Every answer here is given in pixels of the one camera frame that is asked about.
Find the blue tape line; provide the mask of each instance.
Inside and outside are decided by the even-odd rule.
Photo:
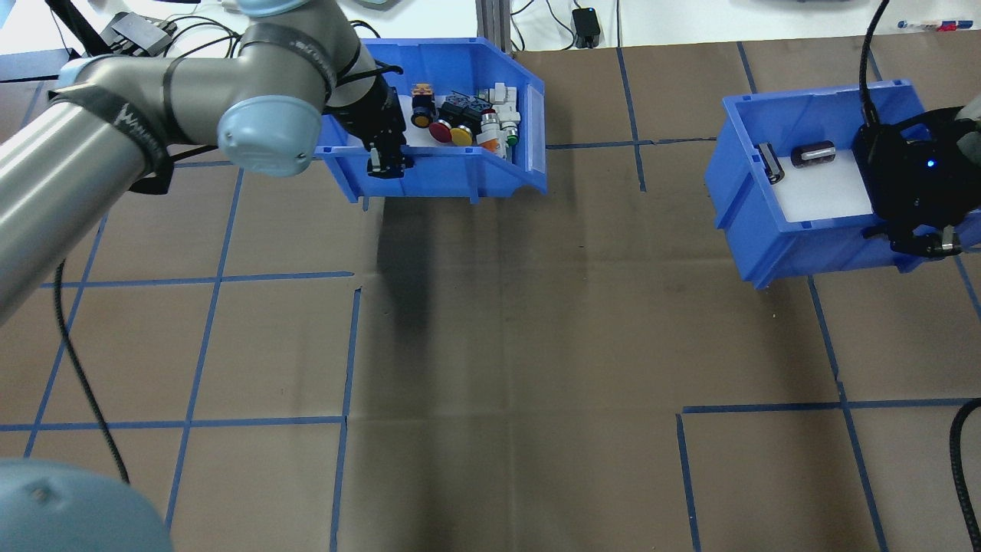
[[[647,145],[654,144],[653,141],[646,139],[644,143]],[[586,143],[553,143],[547,145],[545,149],[589,149],[593,147],[624,147],[629,145],[636,145],[637,142],[634,140],[624,140],[624,141],[591,141]]]
[[[168,278],[161,280],[118,280],[87,282],[86,288],[135,288],[141,286],[183,286],[188,284],[213,284],[214,278]]]
[[[855,465],[858,467],[858,478],[861,480],[862,491],[865,493],[865,504],[868,506],[869,517],[872,519],[872,528],[875,530],[875,538],[879,543],[879,552],[889,552],[889,546],[886,544],[886,533],[882,530],[882,520],[879,519],[879,509],[875,505],[875,496],[872,494],[872,484],[868,480],[868,471],[865,469],[865,459],[861,454],[861,445],[858,443],[858,432],[855,430],[854,420],[852,419],[849,397],[845,393],[845,384],[838,378],[838,358],[835,356],[835,348],[831,343],[831,333],[828,331],[828,322],[824,317],[824,308],[821,306],[821,298],[817,293],[817,286],[814,284],[813,276],[807,276],[807,288],[810,290],[810,298],[814,303],[814,312],[817,314],[817,322],[821,327],[824,349],[828,354],[831,371],[835,376],[835,385],[838,388],[838,398],[841,403],[842,414],[845,417],[845,426],[849,431],[849,440],[852,442],[852,453],[854,454]]]
[[[634,98],[630,93],[630,80],[627,78],[627,64],[623,60],[623,49],[616,49],[616,59],[620,64],[620,79],[623,81],[623,93],[627,99],[627,115],[630,116],[630,134],[637,143],[637,116],[634,114]]]
[[[685,424],[680,414],[675,414],[678,425],[678,454],[681,457],[681,477],[685,483],[685,501],[688,503],[688,525],[692,531],[692,548],[701,552],[701,538],[698,536],[698,517],[695,511],[695,490],[692,488],[692,469],[688,463],[688,443],[685,440]]]
[[[284,274],[242,274],[240,276],[223,276],[222,282],[263,282],[267,280],[310,280],[321,278],[350,278],[353,272],[339,270],[336,272],[294,272]],[[86,282],[86,288],[136,288],[153,286],[183,286],[188,284],[214,284],[215,278],[163,278],[160,280],[113,280],[105,282]],[[64,284],[63,288],[80,287],[79,282]],[[51,283],[41,284],[41,288],[51,288]]]
[[[828,330],[828,321],[824,317],[824,307],[821,306],[821,298],[817,295],[817,286],[814,284],[813,276],[807,276],[807,288],[810,290],[810,300],[814,303],[817,323],[821,327],[821,339],[824,340],[824,351],[828,354],[831,373],[834,374],[835,381],[838,381],[838,357],[835,355],[834,346],[831,345],[831,332]]]
[[[254,274],[245,276],[223,276],[223,282],[263,282],[267,280],[313,280],[322,278],[350,278],[353,272],[297,272],[293,274]]]
[[[971,277],[967,274],[967,267],[964,266],[964,261],[958,256],[954,257],[954,263],[957,265],[957,272],[960,273],[960,279],[964,281],[967,296],[971,298],[971,304],[974,305],[974,313],[978,315],[978,320],[981,320],[981,303],[978,302],[978,295],[974,291],[974,284],[971,283]]]
[[[175,169],[196,169],[201,167],[229,167],[234,163],[231,161],[190,161],[187,163],[174,163]]]
[[[347,457],[347,417],[351,413],[351,389],[354,384],[354,355],[358,343],[358,319],[361,312],[361,288],[354,290],[351,307],[351,329],[347,340],[347,376],[344,379],[343,420],[337,442],[337,466],[334,473],[334,505],[331,509],[331,552],[337,552],[337,532],[340,530],[340,491],[344,480],[344,459]]]
[[[45,282],[40,285],[42,290],[53,289],[55,285],[51,282]],[[81,287],[81,282],[62,282],[62,289],[69,290]]]
[[[183,426],[183,422],[178,420],[110,421],[107,424],[110,429],[168,429]],[[41,424],[41,431],[77,431],[98,428],[99,424],[94,421],[67,421]]]
[[[245,417],[229,419],[195,419],[191,427],[261,427],[268,425],[327,425],[342,423],[343,416],[339,415],[309,415],[293,417]],[[185,420],[150,420],[150,421],[110,421],[110,429],[177,429],[183,428]],[[32,423],[0,424],[0,433],[12,431],[30,431]],[[42,423],[41,431],[77,431],[98,429],[94,421],[69,421],[59,423]]]
[[[718,137],[708,138],[667,138],[652,142],[653,145],[666,145],[670,143],[684,143],[687,141],[718,141]]]
[[[4,423],[0,424],[0,433],[9,433],[11,431],[31,431],[34,429],[33,423]]]
[[[361,317],[361,288],[354,290],[354,303],[351,307],[351,329],[347,339],[347,376],[344,379],[343,416],[351,414],[351,389],[354,386],[354,355],[358,343],[358,320]]]
[[[21,119],[21,128],[27,126],[30,123],[30,115],[34,112],[34,107],[37,106],[37,98],[41,95],[41,90],[44,89],[44,81],[37,83],[37,87],[34,89],[34,95],[30,97],[30,103],[27,105],[27,112],[24,113],[24,118]]]
[[[712,405],[684,407],[682,414],[732,414],[732,413],[781,413],[806,411],[832,411],[839,403],[778,403],[773,405]]]
[[[749,68],[749,58],[746,56],[746,49],[743,47],[742,42],[736,42],[736,47],[739,48],[739,57],[743,60],[743,71],[746,72],[746,80],[749,82],[749,91],[756,94],[756,79],[752,77],[752,69]]]
[[[187,454],[187,440],[190,437],[191,420],[194,417],[194,407],[197,404],[197,393],[201,386],[201,375],[204,372],[204,360],[208,352],[208,341],[211,339],[211,327],[215,321],[215,310],[218,308],[218,295],[222,288],[222,275],[225,272],[225,261],[229,256],[229,244],[232,242],[232,227],[235,213],[238,210],[238,198],[241,196],[242,177],[244,171],[238,169],[235,179],[235,192],[232,196],[232,208],[229,209],[229,222],[225,227],[225,241],[222,244],[222,255],[218,260],[218,273],[214,278],[214,288],[211,292],[211,304],[208,307],[208,318],[204,323],[204,336],[201,338],[201,349],[198,352],[197,366],[194,368],[194,380],[190,388],[190,398],[187,400],[187,412],[184,415],[183,432],[181,433],[181,448],[178,450],[177,466],[174,468],[174,480],[171,483],[171,496],[167,502],[167,516],[164,523],[167,528],[174,522],[174,509],[177,506],[178,491],[181,489],[184,458]]]
[[[81,272],[81,281],[78,283],[78,292],[75,294],[75,300],[72,302],[72,309],[69,310],[68,319],[65,321],[65,327],[71,332],[72,325],[75,324],[75,316],[78,314],[78,305],[81,304],[81,296],[85,291],[85,282],[88,281],[88,275],[92,272],[92,264],[95,263],[95,254],[99,251],[99,244],[102,243],[102,234],[106,229],[106,222],[109,220],[109,215],[106,214],[99,221],[99,229],[95,232],[95,240],[92,242],[92,249],[88,252],[88,260],[85,262],[85,269]],[[58,353],[55,354],[55,360],[51,365],[51,372],[48,375],[48,382],[44,386],[44,394],[41,395],[41,403],[37,406],[37,415],[34,417],[34,425],[30,430],[30,436],[27,438],[27,445],[24,447],[24,458],[29,458],[31,451],[34,450],[34,441],[37,440],[37,432],[40,430],[41,420],[44,418],[44,412],[48,408],[48,401],[51,400],[51,390],[54,389],[55,379],[58,377],[58,367],[61,365],[62,358],[65,356],[65,343],[61,342],[58,344]]]
[[[897,399],[892,401],[849,401],[849,408],[852,410],[863,409],[916,409],[923,407],[962,407],[964,403],[970,401],[969,398],[961,399]]]
[[[259,427],[265,425],[312,425],[341,423],[339,415],[311,415],[297,417],[246,417],[234,419],[195,419],[191,427]]]
[[[630,134],[634,139],[634,160],[637,163],[637,180],[641,184],[641,192],[647,191],[647,181],[644,176],[644,160],[641,158],[640,135],[637,132],[637,115],[634,113],[634,97],[630,93],[630,79],[627,77],[627,64],[623,59],[623,49],[616,49],[617,62],[620,64],[620,78],[623,80],[623,93],[627,98],[627,115],[630,116]]]
[[[849,397],[845,393],[845,385],[840,381],[836,383],[838,384],[838,396],[842,400],[842,412],[845,414],[845,426],[849,431],[849,440],[852,441],[855,464],[858,466],[858,478],[861,480],[861,488],[865,493],[865,504],[868,506],[868,514],[872,518],[872,529],[875,531],[875,539],[879,543],[879,552],[889,552],[889,545],[886,543],[886,533],[882,529],[882,520],[879,519],[879,509],[875,505],[875,496],[872,494],[872,483],[868,479],[868,470],[865,468],[865,458],[861,454],[861,445],[858,444],[858,431],[855,429],[855,422],[852,419]]]
[[[875,75],[876,80],[883,80],[882,73],[879,73],[879,64],[875,63],[875,54],[871,49],[868,51],[868,63],[872,66],[872,75]]]

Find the yellow cap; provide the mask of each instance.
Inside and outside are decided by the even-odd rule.
[[[456,127],[449,131],[450,139],[456,145],[473,145],[474,135],[466,128]]]

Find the red cap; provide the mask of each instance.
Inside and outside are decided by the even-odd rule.
[[[437,141],[448,143],[453,140],[453,136],[449,133],[451,127],[449,126],[449,123],[446,123],[446,121],[443,119],[439,119],[435,123],[432,123],[429,128],[430,135],[432,135]]]

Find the light blue joint cover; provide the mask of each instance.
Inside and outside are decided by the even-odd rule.
[[[85,469],[40,460],[0,460],[4,552],[173,552],[167,528],[135,489]]]
[[[116,54],[102,54],[101,56],[95,56],[94,58],[78,58],[66,63],[64,66],[62,66],[61,71],[58,72],[58,81],[55,83],[55,88],[64,88],[65,86],[75,84],[78,80],[78,75],[81,74],[82,70],[88,67],[88,64],[97,59],[111,58],[115,57],[115,55]]]
[[[246,171],[291,177],[310,165],[320,125],[320,112],[301,99],[256,96],[222,115],[218,147]]]
[[[250,18],[268,18],[295,10],[309,0],[238,0],[238,9]]]

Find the black cable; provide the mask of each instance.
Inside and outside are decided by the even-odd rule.
[[[48,11],[51,12],[51,21],[54,22],[55,28],[58,30],[58,37],[62,40],[62,47],[65,48],[65,52],[71,57],[72,51],[68,49],[68,44],[65,43],[65,36],[61,34],[61,26],[58,25],[58,19],[55,18],[55,11],[51,9]]]
[[[521,12],[524,12],[525,10],[528,9],[529,6],[531,6],[534,3],[535,3],[535,0],[528,0],[528,3],[525,4],[520,10],[518,10],[517,12],[511,12],[511,16],[516,16],[516,15],[520,14]]]
[[[573,32],[570,28],[566,27],[564,23],[562,23],[557,17],[555,17],[555,12],[551,9],[551,0],[545,0],[545,6],[548,6],[548,12],[552,14],[552,18],[555,20],[555,22],[558,23],[562,28],[568,30],[569,34],[572,34],[572,42],[569,42],[568,46],[562,48],[563,50],[568,50],[576,43],[576,33]]]
[[[68,334],[68,325],[65,323],[65,312],[63,311],[61,301],[62,277],[64,272],[65,261],[63,260],[58,265],[58,268],[55,269],[54,281],[55,317],[58,318],[58,330],[61,331],[62,343],[65,344],[65,351],[68,352],[68,357],[72,360],[72,366],[75,367],[75,374],[78,376],[78,383],[81,384],[81,390],[85,393],[88,406],[92,409],[92,413],[95,414],[95,419],[99,422],[99,429],[102,431],[102,436],[105,437],[106,444],[109,445],[109,452],[113,455],[113,461],[116,462],[116,469],[119,470],[120,479],[129,485],[129,472],[126,469],[126,464],[123,462],[120,450],[116,447],[116,440],[113,439],[113,434],[109,432],[109,424],[106,423],[106,418],[102,415],[102,409],[99,408],[99,403],[95,400],[92,387],[88,384],[88,377],[85,376],[85,370],[81,369],[81,362],[78,360],[78,354],[75,351],[75,346],[72,344],[72,338]]]
[[[208,19],[208,18],[202,18],[202,17],[199,17],[199,16],[184,16],[183,18],[178,18],[178,20],[180,20],[180,19]],[[168,44],[166,48],[164,48],[164,52],[161,55],[162,56],[166,56],[168,54],[168,52],[171,51],[171,48],[174,46],[174,44],[177,43],[178,38],[180,38],[181,36],[183,36],[186,32],[188,32],[190,30],[193,30],[195,28],[201,28],[201,27],[219,27],[219,28],[223,29],[226,32],[226,35],[225,36],[222,36],[221,38],[218,38],[216,40],[212,40],[210,42],[207,42],[205,44],[202,44],[202,45],[200,45],[200,46],[198,46],[198,47],[196,47],[194,49],[188,50],[187,52],[184,52],[183,54],[181,54],[178,57],[180,57],[180,58],[187,57],[189,54],[192,54],[194,52],[200,51],[200,50],[202,50],[202,49],[204,49],[204,48],[206,48],[208,46],[211,46],[213,44],[217,44],[219,42],[222,42],[223,40],[230,40],[231,42],[229,43],[228,50],[225,52],[225,57],[231,58],[232,53],[234,52],[235,47],[238,46],[238,43],[241,41],[241,34],[238,34],[234,30],[231,30],[230,28],[225,27],[224,25],[222,25],[220,23],[217,23],[217,22],[214,22],[214,21],[207,21],[207,22],[204,22],[204,23],[195,23],[194,25],[189,25],[189,26],[187,26],[185,28],[182,28],[181,30],[179,30],[177,33],[174,34],[174,37],[171,39],[171,43]]]
[[[620,19],[620,0],[616,0],[616,47],[623,47],[623,22]]]
[[[194,52],[199,52],[199,51],[207,48],[208,46],[213,46],[213,45],[218,44],[219,42],[222,42],[222,41],[225,41],[225,40],[231,40],[232,41],[232,42],[229,43],[229,49],[225,53],[225,57],[231,58],[231,56],[232,56],[232,45],[234,44],[235,39],[236,39],[236,37],[235,36],[231,36],[231,35],[229,35],[229,36],[222,36],[221,38],[216,38],[216,39],[214,39],[214,40],[212,40],[210,42],[205,42],[204,44],[201,44],[200,46],[197,46],[196,48],[191,48],[190,50],[187,50],[186,52],[184,52],[180,56],[178,56],[177,59],[183,59],[183,58],[185,58],[185,57],[193,54]]]
[[[518,28],[518,24],[514,22],[514,18],[511,18],[511,26],[514,27],[514,29],[518,31],[518,39],[521,40],[521,48],[518,48],[518,45],[514,43],[514,40],[511,40],[511,45],[514,46],[514,49],[515,50],[518,50],[520,52],[525,51],[525,48],[526,48],[526,46],[525,46],[525,35],[521,33],[521,30]]]
[[[202,20],[202,21],[205,21],[207,23],[210,23],[210,24],[214,25],[215,27],[223,28],[226,32],[235,33],[234,30],[228,28],[225,24],[223,24],[223,23],[221,23],[221,22],[219,22],[217,20],[213,20],[211,18],[206,18],[204,16],[195,16],[195,15],[191,15],[191,14],[186,14],[186,15],[176,14],[176,15],[180,15],[180,16],[179,17],[176,17],[176,18],[173,18],[173,19],[166,19],[166,21],[169,21],[170,23],[176,23],[178,21],[185,21],[185,20]]]
[[[184,161],[184,159],[187,159],[189,157],[200,155],[202,153],[207,153],[209,151],[214,151],[216,149],[218,149],[217,145],[202,145],[200,147],[195,147],[194,149],[189,149],[188,151],[182,151],[181,153],[176,153],[174,155],[171,155],[171,161],[177,163],[178,161]]]
[[[190,31],[190,30],[192,30],[194,28],[217,27],[217,28],[220,28],[221,30],[223,30],[227,34],[227,37],[226,38],[223,38],[223,40],[228,40],[230,37],[233,37],[234,38],[234,41],[229,44],[229,49],[228,49],[228,51],[225,54],[225,57],[227,57],[227,58],[230,58],[232,56],[232,53],[234,52],[235,47],[238,46],[238,42],[241,40],[241,34],[235,32],[231,28],[229,28],[229,27],[223,25],[222,23],[219,23],[219,22],[217,22],[217,21],[215,21],[215,20],[213,20],[211,18],[206,18],[206,17],[203,17],[203,16],[186,15],[186,16],[180,16],[180,17],[174,18],[174,19],[169,20],[169,21],[171,23],[176,23],[178,21],[186,21],[186,20],[200,20],[202,23],[195,23],[193,25],[189,25],[189,26],[187,26],[185,28],[182,28],[181,30],[177,31],[174,34],[174,36],[171,38],[171,43],[168,44],[166,48],[164,48],[164,52],[161,54],[161,56],[166,56],[171,51],[171,48],[177,43],[178,39],[181,38],[181,36],[183,36],[185,33],[187,33],[188,31]]]
[[[349,23],[351,23],[351,26],[354,27],[354,28],[359,28],[359,27],[366,28],[367,30],[369,30],[371,32],[371,34],[373,34],[375,36],[375,38],[381,38],[382,37],[380,34],[378,34],[378,32],[375,30],[374,27],[372,27],[371,25],[368,24],[368,22],[361,21],[361,20],[351,20]]]
[[[344,84],[353,83],[355,81],[360,81],[362,79],[377,77],[378,75],[383,75],[385,73],[398,73],[399,75],[405,73],[405,70],[403,70],[402,67],[398,65],[389,65],[387,63],[378,60],[375,60],[375,65],[378,66],[378,69],[373,69],[371,71],[363,71],[361,73],[351,73],[349,75],[344,75],[340,79],[337,79],[337,85],[342,86]]]
[[[964,479],[964,466],[960,455],[960,433],[964,429],[967,417],[978,407],[981,407],[981,398],[971,399],[960,407],[957,415],[954,416],[954,422],[951,423],[951,471],[954,473],[954,490],[957,493],[957,501],[960,502],[960,512],[964,515],[967,536],[971,539],[971,549],[974,552],[981,552],[981,530],[978,529],[978,521],[974,517],[974,508],[971,506],[971,497],[967,492],[967,482]]]
[[[868,91],[868,77],[866,76],[868,54],[872,49],[872,34],[875,32],[876,26],[879,25],[882,13],[886,11],[888,5],[889,0],[882,0],[879,9],[872,16],[872,21],[868,24],[868,30],[865,32],[865,40],[861,44],[861,62],[858,64],[858,90],[861,96],[862,116],[865,118],[865,125],[870,127],[879,124],[879,112],[875,109],[875,104],[872,103],[872,94]]]

